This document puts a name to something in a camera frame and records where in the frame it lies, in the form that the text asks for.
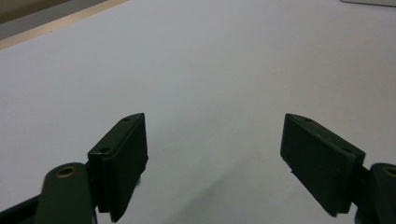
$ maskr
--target screw hole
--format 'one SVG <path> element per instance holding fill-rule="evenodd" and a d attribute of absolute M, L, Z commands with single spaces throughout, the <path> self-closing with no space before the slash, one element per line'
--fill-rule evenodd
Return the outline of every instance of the screw hole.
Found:
<path fill-rule="evenodd" d="M 64 167 L 62 170 L 58 171 L 58 172 L 56 173 L 56 177 L 58 177 L 58 178 L 67 178 L 67 177 L 69 177 L 70 175 L 75 174 L 76 171 L 77 171 L 77 168 L 76 168 L 76 167 L 67 166 L 67 167 Z"/>
<path fill-rule="evenodd" d="M 387 166 L 387 167 L 384 168 L 384 171 L 385 171 L 385 173 L 387 173 L 388 175 L 391 175 L 391 176 L 393 176 L 393 177 L 396 177 L 396 168 Z"/>
<path fill-rule="evenodd" d="M 110 151 L 110 148 L 108 148 L 108 147 L 103 147 L 103 148 L 101 148 L 99 151 L 100 151 L 101 153 L 107 153 L 107 152 Z"/>

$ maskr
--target white table surface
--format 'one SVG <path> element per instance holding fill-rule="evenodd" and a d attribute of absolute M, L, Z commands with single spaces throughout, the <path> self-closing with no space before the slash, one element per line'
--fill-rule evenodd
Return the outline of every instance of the white table surface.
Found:
<path fill-rule="evenodd" d="M 0 210 L 146 113 L 148 169 L 120 223 L 353 223 L 279 156 L 286 113 L 396 163 L 396 8 L 137 1 L 0 51 Z M 99 223 L 110 223 L 99 215 Z"/>

